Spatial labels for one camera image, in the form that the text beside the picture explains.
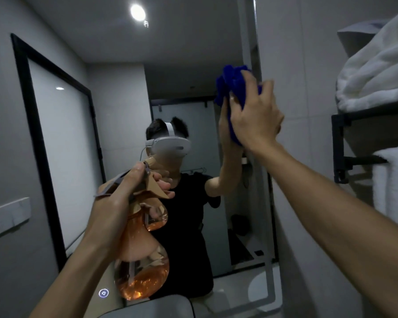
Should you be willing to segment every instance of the black door frame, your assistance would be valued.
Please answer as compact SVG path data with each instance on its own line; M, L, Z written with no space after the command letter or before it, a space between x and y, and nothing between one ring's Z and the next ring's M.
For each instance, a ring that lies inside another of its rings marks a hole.
M43 132L38 114L37 102L34 93L33 81L31 78L30 66L28 59L34 61L48 72L54 74L69 85L85 94L89 101L90 114L92 117L94 134L96 139L97 154L99 158L100 171L102 181L106 181L105 170L103 167L103 156L99 142L99 135L96 125L96 113L93 106L91 91L82 85L79 81L71 77L53 62L44 57L19 37L11 34L13 51L15 53L16 67L18 70L19 81L21 84L22 97L24 100L25 111L27 114L28 126L30 129L31 140L33 143L34 154L37 162L38 174L42 186L46 212L52 235L53 246L55 249L56 261L59 271L61 271L67 261L64 239L62 235L61 224L59 221L58 208L56 198L53 191L52 176L50 174L49 162L44 145Z

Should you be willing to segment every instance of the wall switch panel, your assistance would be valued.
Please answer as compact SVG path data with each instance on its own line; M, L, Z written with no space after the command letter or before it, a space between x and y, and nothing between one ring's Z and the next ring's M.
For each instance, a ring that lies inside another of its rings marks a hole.
M29 197L0 206L0 234L31 217Z

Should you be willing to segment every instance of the headset strap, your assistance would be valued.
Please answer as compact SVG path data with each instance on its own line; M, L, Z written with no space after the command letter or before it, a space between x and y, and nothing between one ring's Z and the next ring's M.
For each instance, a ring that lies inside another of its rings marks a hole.
M175 137L174 128L172 127L172 124L170 122L166 122L165 125L167 125L168 135L171 137Z

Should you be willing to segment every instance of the vr headset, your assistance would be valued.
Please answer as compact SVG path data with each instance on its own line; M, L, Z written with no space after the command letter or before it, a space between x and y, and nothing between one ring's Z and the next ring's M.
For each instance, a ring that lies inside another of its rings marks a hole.
M165 137L153 138L146 141L146 148L151 150L151 154L169 154L176 157L184 157L190 152L191 143L187 138L175 136L174 128L170 122L165 125L168 135Z

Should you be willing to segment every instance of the blue microfiber towel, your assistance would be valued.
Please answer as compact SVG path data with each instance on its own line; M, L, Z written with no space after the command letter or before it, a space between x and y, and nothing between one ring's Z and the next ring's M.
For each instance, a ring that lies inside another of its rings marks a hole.
M233 94L239 99L240 106L242 107L243 110L246 100L246 84L245 80L243 79L241 70L249 70L249 69L247 66L240 66L234 68L232 65L227 65L223 68L223 74L220 77L218 77L216 81L218 93L217 97L215 98L215 103L218 106L220 107L223 106L224 97L226 97L227 100L230 99L230 91L232 91ZM262 86L259 85L258 93L261 94L261 91L262 91ZM242 146L242 144L237 139L236 134L234 133L233 125L231 124L230 121L230 116L231 116L231 109L230 106L228 106L227 118L230 129L230 137L234 141L234 143Z

